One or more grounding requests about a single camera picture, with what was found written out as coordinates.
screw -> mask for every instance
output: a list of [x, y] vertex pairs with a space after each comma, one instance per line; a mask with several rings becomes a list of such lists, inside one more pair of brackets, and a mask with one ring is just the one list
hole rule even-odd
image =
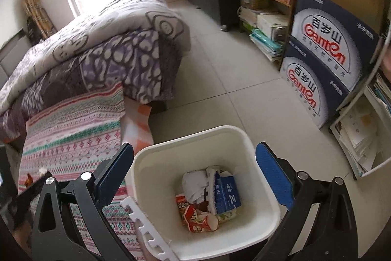
[[45, 183], [47, 184], [47, 185], [50, 185], [50, 184], [52, 184], [54, 182], [54, 178], [53, 177], [49, 177], [48, 179], [46, 179], [46, 181], [45, 181]]
[[343, 185], [343, 179], [342, 179], [341, 177], [337, 177], [337, 178], [336, 178], [336, 183], [337, 183], [338, 185]]
[[92, 174], [90, 172], [84, 172], [81, 174], [82, 180], [89, 180], [91, 178]]
[[306, 180], [308, 178], [308, 174], [306, 172], [298, 172], [297, 176], [301, 180]]

white trash bin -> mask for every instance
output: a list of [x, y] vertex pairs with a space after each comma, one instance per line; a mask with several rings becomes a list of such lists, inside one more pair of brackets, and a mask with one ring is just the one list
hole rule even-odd
[[[242, 206], [214, 232], [191, 233], [182, 223], [175, 189], [184, 173], [219, 165], [234, 175]], [[280, 208], [255, 160], [247, 134], [220, 126], [144, 148], [130, 169], [134, 196], [182, 261], [229, 254], [267, 239], [280, 222]]]

small box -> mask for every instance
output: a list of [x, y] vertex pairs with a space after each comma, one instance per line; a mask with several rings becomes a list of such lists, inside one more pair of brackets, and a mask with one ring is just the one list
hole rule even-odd
[[289, 17], [280, 13], [258, 15], [257, 27], [273, 41], [284, 41], [287, 35]]
[[292, 36], [352, 91], [369, 70], [379, 36], [330, 0], [297, 0]]
[[245, 7], [241, 7], [239, 11], [239, 18], [246, 21], [253, 27], [257, 27], [257, 17], [258, 15], [267, 15], [271, 13], [276, 13], [277, 10], [274, 8], [267, 8], [261, 10], [248, 9]]
[[216, 172], [214, 194], [217, 214], [223, 214], [242, 205], [232, 175], [221, 176]]
[[280, 73], [318, 128], [336, 114], [349, 94], [343, 83], [292, 36], [287, 42]]
[[269, 0], [240, 0], [241, 6], [249, 9], [263, 9], [269, 6]]

blue carton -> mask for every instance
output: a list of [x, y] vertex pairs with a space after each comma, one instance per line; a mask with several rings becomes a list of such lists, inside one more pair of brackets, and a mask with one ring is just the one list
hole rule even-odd
[[233, 176], [222, 177], [216, 172], [214, 188], [217, 214], [222, 214], [242, 205]]

paper stack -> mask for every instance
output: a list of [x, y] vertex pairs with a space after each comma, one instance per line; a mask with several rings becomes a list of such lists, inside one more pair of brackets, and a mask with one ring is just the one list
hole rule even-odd
[[250, 39], [271, 62], [279, 59], [281, 56], [282, 45], [277, 41], [271, 41], [258, 28], [253, 29]]
[[373, 92], [379, 104], [386, 111], [388, 117], [391, 118], [391, 90], [389, 84], [384, 74], [379, 71], [376, 74], [376, 81], [373, 83]]
[[381, 150], [374, 112], [369, 101], [362, 97], [341, 120], [340, 141], [361, 174], [372, 169], [376, 154]]

